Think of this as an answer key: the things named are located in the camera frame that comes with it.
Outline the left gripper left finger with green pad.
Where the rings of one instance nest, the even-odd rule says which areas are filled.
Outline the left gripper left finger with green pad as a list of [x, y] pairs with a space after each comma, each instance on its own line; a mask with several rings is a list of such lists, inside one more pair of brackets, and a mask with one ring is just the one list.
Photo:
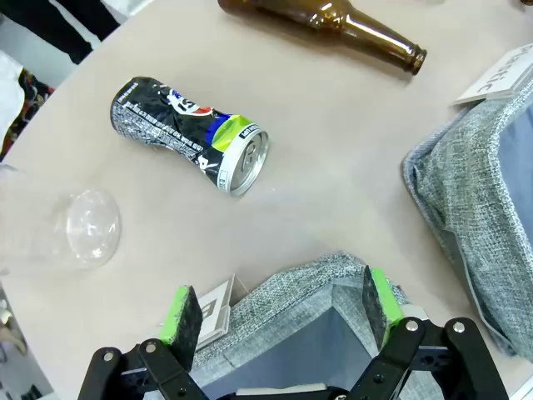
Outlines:
[[123, 353], [101, 347], [88, 365], [80, 399], [143, 399], [159, 393], [165, 399], [206, 399], [191, 377], [202, 326], [194, 288], [179, 287], [159, 338], [148, 338]]

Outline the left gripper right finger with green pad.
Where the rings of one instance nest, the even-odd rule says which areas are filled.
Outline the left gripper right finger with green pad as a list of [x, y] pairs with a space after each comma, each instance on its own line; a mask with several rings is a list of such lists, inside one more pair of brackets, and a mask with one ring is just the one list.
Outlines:
[[397, 399], [413, 372], [430, 373], [445, 399], [509, 397], [473, 320], [455, 317], [435, 325], [419, 308], [401, 306], [378, 268], [364, 270], [362, 304], [379, 353], [348, 398]]

